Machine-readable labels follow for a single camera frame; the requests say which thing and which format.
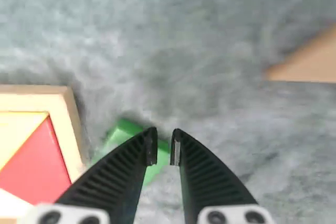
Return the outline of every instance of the gray fabric surface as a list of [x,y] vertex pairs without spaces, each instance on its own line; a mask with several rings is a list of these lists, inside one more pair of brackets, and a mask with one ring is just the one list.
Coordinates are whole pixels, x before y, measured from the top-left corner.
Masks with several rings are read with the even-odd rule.
[[[336,86],[262,75],[335,18],[335,0],[1,0],[0,82],[71,85],[92,150],[120,115],[180,127],[279,223],[333,223]],[[180,190],[167,167],[136,223],[183,223]]]

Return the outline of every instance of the green toy block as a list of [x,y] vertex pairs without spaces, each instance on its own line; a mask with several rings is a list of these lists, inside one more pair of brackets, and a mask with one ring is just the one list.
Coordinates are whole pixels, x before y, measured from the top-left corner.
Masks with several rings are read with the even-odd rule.
[[[113,128],[106,137],[104,147],[102,150],[93,158],[92,164],[94,165],[102,157],[108,154],[116,146],[124,143],[131,137],[137,135],[144,130],[143,127],[132,123],[126,119],[121,119],[117,122],[115,128]],[[154,177],[160,172],[160,170],[170,163],[170,145],[167,142],[158,140],[157,149],[157,164],[147,167],[143,185],[148,185]]]

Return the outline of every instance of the wooden block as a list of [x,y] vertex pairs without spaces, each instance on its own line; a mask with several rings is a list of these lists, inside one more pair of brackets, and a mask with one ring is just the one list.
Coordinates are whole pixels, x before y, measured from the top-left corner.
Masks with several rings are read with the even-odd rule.
[[80,153],[80,121],[69,87],[45,85],[0,85],[0,111],[47,112],[51,118],[70,180],[74,182],[83,169]]
[[267,70],[271,81],[336,82],[336,26]]
[[0,171],[0,188],[30,204],[53,203],[71,181],[48,117]]
[[0,224],[16,224],[16,219],[0,218]]
[[21,218],[33,207],[32,204],[0,189],[0,223],[3,219]]
[[47,116],[47,112],[0,112],[0,170]]

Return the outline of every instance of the yellow puzzle piece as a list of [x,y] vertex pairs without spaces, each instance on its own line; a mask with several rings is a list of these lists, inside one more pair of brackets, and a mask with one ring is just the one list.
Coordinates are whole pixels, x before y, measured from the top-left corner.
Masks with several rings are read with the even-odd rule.
[[0,170],[47,116],[47,112],[0,111]]
[[24,216],[32,205],[9,192],[0,189],[0,222],[2,219],[17,219]]

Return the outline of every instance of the wooden puzzle frame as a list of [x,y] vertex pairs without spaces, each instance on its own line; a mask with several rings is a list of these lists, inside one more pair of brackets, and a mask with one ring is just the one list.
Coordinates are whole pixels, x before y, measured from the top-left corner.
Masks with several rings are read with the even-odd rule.
[[0,111],[48,112],[71,182],[83,169],[79,115],[71,88],[0,85]]

